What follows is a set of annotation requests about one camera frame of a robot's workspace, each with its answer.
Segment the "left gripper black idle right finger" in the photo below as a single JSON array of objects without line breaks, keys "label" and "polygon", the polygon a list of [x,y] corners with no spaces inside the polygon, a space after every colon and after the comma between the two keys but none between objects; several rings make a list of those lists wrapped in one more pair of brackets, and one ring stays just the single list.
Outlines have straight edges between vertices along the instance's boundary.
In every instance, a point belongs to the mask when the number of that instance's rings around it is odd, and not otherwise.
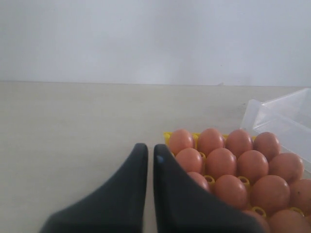
[{"label": "left gripper black idle right finger", "polygon": [[164,144],[154,147],[154,202],[159,233],[262,233],[258,221],[200,187]]}]

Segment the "left gripper black idle left finger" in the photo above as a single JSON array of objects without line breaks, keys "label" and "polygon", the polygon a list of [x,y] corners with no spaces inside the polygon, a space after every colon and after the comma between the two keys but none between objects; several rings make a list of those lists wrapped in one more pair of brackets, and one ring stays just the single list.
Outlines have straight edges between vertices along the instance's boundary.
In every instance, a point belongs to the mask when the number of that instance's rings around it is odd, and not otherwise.
[{"label": "left gripper black idle left finger", "polygon": [[148,148],[135,144],[117,172],[93,193],[52,214],[42,233],[140,233],[148,174]]}]

